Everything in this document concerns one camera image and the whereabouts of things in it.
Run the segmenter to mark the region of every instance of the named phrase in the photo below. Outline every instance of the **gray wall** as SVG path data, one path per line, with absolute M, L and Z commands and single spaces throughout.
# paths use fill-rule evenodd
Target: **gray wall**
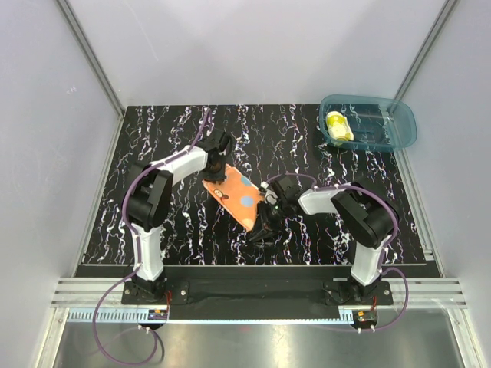
M 0 366 L 32 366 L 117 117 L 54 1 L 0 0 Z
M 123 104 L 394 96 L 444 0 L 70 0 Z
M 405 102 L 419 136 L 410 164 L 449 276 L 491 362 L 491 2 L 462 0 Z

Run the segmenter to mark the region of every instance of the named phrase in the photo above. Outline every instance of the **orange object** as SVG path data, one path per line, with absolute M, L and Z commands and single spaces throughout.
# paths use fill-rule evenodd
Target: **orange object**
M 206 182 L 203 185 L 237 222 L 250 232 L 257 216 L 257 204 L 263 200 L 258 187 L 236 167 L 226 165 L 225 179 L 221 183 Z

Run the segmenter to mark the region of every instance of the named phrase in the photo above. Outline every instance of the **black marbled surface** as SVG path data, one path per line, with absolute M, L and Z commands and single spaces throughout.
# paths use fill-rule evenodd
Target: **black marbled surface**
M 285 171 L 308 173 L 319 185 L 366 176 L 401 208 L 400 234 L 387 262 L 423 263 L 423 250 L 395 158 L 390 153 L 328 146 L 318 128 L 318 105 L 213 106 L 213 124 L 236 138 L 230 163 L 256 185 Z M 347 115 L 357 107 L 343 107 Z M 181 150 L 196 134 L 201 106 L 129 107 L 83 263 L 133 261 L 120 197 L 129 163 L 153 161 Z M 245 244 L 242 226 L 208 196 L 198 174 L 173 190 L 164 223 L 162 257 L 172 265 L 329 265 L 348 262 L 353 240 L 336 215 L 297 216 L 269 247 Z

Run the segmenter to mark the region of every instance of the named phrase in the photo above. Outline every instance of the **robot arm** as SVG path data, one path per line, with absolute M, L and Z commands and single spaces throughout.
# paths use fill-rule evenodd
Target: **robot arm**
M 160 232 L 169 212 L 172 187 L 189 175 L 204 173 L 205 179 L 219 181 L 225 179 L 225 160 L 230 152 L 232 138 L 229 134 L 214 130 L 193 148 L 183 150 L 150 165 L 134 163 L 127 178 L 129 185 L 148 167 L 162 163 L 143 178 L 130 196 L 127 214 L 132 226 L 138 231 L 133 236 L 134 254 L 137 254 L 137 236 L 140 237 L 140 268 L 135 284 L 150 293 L 155 282 L 163 272 L 160 259 Z
M 351 267 L 350 293 L 360 300 L 380 280 L 381 256 L 394 231 L 394 223 L 387 209 L 369 195 L 377 195 L 398 220 L 398 209 L 389 199 L 377 192 L 373 183 L 359 180 L 336 190 L 309 189 L 302 191 L 296 180 L 280 177 L 269 184 L 263 183 L 265 201 L 258 205 L 258 219 L 249 240 L 257 242 L 281 231 L 282 220 L 297 213 L 338 213 L 344 225 L 357 242 Z

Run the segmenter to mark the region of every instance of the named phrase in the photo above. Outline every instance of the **translucent plastic tub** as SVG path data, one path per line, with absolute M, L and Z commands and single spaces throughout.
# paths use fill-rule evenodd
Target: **translucent plastic tub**
M 326 116 L 338 111 L 348 118 L 354 141 L 336 140 L 328 134 Z M 387 98 L 327 96 L 319 107 L 319 127 L 328 144 L 349 150 L 393 152 L 408 147 L 417 138 L 411 109 Z

